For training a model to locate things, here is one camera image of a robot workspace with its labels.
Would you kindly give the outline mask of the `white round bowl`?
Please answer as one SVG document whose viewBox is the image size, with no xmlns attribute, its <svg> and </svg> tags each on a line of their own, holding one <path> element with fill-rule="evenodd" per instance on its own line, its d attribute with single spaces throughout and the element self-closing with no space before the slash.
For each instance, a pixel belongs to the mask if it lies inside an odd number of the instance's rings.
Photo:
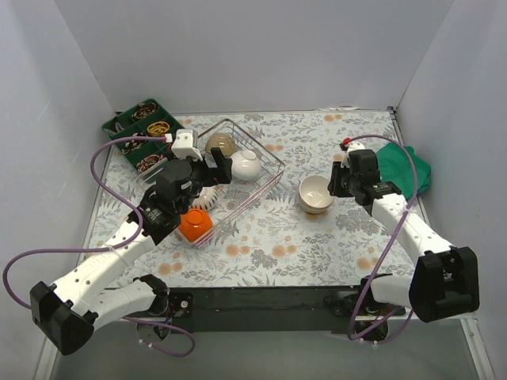
<svg viewBox="0 0 507 380">
<path fill-rule="evenodd" d="M 232 175 L 242 181 L 252 181 L 261 172 L 261 163 L 252 150 L 239 150 L 231 155 Z"/>
</svg>

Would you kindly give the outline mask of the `beige floral bowl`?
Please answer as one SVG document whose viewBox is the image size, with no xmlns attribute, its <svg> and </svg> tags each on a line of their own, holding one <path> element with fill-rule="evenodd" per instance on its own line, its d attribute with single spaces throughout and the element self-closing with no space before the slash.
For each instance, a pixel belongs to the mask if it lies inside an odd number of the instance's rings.
<svg viewBox="0 0 507 380">
<path fill-rule="evenodd" d="M 327 189 L 329 182 L 328 178 L 320 175 L 303 178 L 299 183 L 299 199 L 313 207 L 331 206 L 334 198 Z"/>
</svg>

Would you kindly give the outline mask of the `tan brown bowl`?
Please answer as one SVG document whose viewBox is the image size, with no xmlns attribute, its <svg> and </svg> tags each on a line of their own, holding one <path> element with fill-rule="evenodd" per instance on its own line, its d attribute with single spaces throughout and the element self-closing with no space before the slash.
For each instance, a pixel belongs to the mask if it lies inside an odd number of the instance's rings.
<svg viewBox="0 0 507 380">
<path fill-rule="evenodd" d="M 212 148 L 220 148 L 227 158 L 237 151 L 233 137 L 226 132 L 216 132 L 209 137 L 205 144 L 205 151 L 210 154 Z"/>
</svg>

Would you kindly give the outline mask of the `pale green rimmed bowl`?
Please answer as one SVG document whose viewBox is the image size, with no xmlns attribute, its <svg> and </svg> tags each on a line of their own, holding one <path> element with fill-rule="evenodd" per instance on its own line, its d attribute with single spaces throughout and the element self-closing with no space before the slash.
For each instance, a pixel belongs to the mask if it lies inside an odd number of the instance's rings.
<svg viewBox="0 0 507 380">
<path fill-rule="evenodd" d="M 325 211 L 327 211 L 330 206 L 327 205 L 325 207 L 313 207 L 307 203 L 305 203 L 303 200 L 299 200 L 299 205 L 301 206 L 301 208 L 308 214 L 311 214 L 311 215 L 319 215 L 319 214 L 322 214 L 324 213 Z"/>
</svg>

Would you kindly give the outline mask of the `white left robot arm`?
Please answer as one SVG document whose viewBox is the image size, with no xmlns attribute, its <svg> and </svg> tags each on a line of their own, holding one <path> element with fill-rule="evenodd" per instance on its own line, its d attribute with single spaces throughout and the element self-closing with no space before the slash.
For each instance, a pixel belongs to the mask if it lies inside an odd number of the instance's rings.
<svg viewBox="0 0 507 380">
<path fill-rule="evenodd" d="M 108 286 L 177 229 L 202 188 L 229 184 L 231 166 L 232 160 L 218 148 L 203 159 L 168 161 L 103 253 L 89 257 L 53 284 L 39 282 L 31 289 L 32 319 L 61 354 L 76 352 L 112 321 L 138 312 L 158 317 L 167 311 L 170 290 L 154 275 L 113 291 Z"/>
</svg>

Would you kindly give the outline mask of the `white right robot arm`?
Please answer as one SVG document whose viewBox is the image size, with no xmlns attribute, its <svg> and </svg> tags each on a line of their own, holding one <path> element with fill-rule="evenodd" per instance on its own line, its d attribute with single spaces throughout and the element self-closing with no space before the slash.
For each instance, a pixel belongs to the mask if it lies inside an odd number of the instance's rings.
<svg viewBox="0 0 507 380">
<path fill-rule="evenodd" d="M 391 233 L 415 269 L 410 279 L 373 272 L 363 279 L 356 307 L 379 313 L 387 304 L 415 312 L 423 322 L 476 311 L 480 306 L 478 259 L 468 247 L 458 248 L 410 212 L 401 191 L 380 178 L 373 150 L 348 150 L 333 164 L 328 185 L 332 196 L 352 197 Z"/>
</svg>

